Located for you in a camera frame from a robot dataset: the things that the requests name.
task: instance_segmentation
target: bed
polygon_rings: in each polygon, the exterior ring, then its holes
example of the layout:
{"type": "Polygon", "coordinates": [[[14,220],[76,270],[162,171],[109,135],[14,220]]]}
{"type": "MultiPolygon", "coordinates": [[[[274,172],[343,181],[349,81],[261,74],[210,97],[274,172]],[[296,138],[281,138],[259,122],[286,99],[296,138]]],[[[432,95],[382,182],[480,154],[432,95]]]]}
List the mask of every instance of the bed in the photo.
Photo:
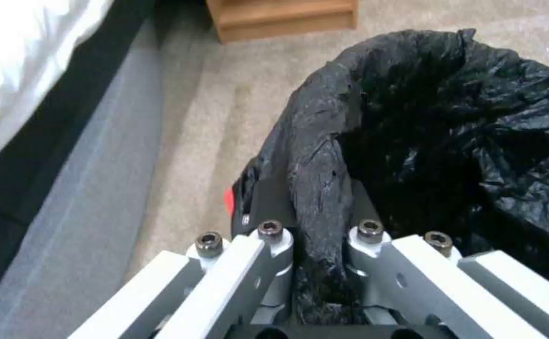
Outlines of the bed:
{"type": "Polygon", "coordinates": [[[2,74],[0,338],[66,337],[121,286],[160,142],[153,0],[44,2],[78,28],[2,74]]]}

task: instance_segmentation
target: floor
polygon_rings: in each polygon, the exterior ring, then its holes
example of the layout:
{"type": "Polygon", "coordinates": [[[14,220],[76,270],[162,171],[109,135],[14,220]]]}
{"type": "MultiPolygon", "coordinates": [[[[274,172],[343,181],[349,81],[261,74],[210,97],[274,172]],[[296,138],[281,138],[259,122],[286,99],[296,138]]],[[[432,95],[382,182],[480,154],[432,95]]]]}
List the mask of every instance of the floor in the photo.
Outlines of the floor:
{"type": "Polygon", "coordinates": [[[355,31],[220,45],[203,0],[162,0],[162,144],[130,274],[206,230],[229,237],[223,195],[291,92],[344,48],[397,30],[477,28],[476,40],[549,65],[549,0],[361,0],[355,31]]]}

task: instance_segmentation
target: trash can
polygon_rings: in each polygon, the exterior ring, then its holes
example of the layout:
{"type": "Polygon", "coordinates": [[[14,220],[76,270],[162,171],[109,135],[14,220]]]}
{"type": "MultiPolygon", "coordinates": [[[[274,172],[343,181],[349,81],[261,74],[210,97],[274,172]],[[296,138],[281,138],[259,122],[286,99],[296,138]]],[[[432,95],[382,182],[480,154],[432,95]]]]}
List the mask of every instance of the trash can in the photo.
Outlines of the trash can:
{"type": "Polygon", "coordinates": [[[439,230],[463,255],[499,249],[549,280],[549,67],[473,39],[394,32],[346,49],[289,99],[233,185],[250,231],[259,180],[295,213],[296,317],[359,323],[344,272],[359,180],[392,237],[439,230]]]}

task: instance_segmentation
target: bolt head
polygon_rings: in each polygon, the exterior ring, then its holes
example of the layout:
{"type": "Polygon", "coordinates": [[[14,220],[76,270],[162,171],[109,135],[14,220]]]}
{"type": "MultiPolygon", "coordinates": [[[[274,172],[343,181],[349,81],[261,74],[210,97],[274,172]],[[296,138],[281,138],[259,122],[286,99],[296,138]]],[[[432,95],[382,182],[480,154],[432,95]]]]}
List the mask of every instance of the bolt head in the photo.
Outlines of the bolt head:
{"type": "Polygon", "coordinates": [[[218,232],[205,232],[195,240],[197,254],[202,258],[215,258],[222,254],[222,236],[218,232]]]}
{"type": "Polygon", "coordinates": [[[383,240],[385,227],[381,221],[362,219],[358,223],[358,239],[367,244],[378,244],[383,240]]]}
{"type": "Polygon", "coordinates": [[[278,220],[266,220],[257,226],[257,234],[268,244],[276,244],[283,239],[283,225],[278,220]]]}
{"type": "Polygon", "coordinates": [[[451,256],[452,239],[448,236],[448,234],[431,230],[425,233],[425,236],[423,236],[423,240],[425,240],[427,244],[431,245],[431,247],[436,249],[443,256],[447,258],[451,256]]]}

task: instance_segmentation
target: black plastic bag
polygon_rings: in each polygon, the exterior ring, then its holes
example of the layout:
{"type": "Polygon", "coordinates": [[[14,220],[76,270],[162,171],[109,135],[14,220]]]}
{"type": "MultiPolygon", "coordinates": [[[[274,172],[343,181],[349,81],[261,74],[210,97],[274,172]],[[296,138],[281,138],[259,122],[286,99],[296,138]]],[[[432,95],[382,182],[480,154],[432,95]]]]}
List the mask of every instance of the black plastic bag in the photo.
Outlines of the black plastic bag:
{"type": "Polygon", "coordinates": [[[287,180],[301,323],[361,321],[343,269],[350,178],[393,237],[440,230],[463,255],[501,249],[549,279],[549,67],[474,34],[395,32],[346,49],[292,94],[233,186],[239,234],[256,181],[287,180]]]}

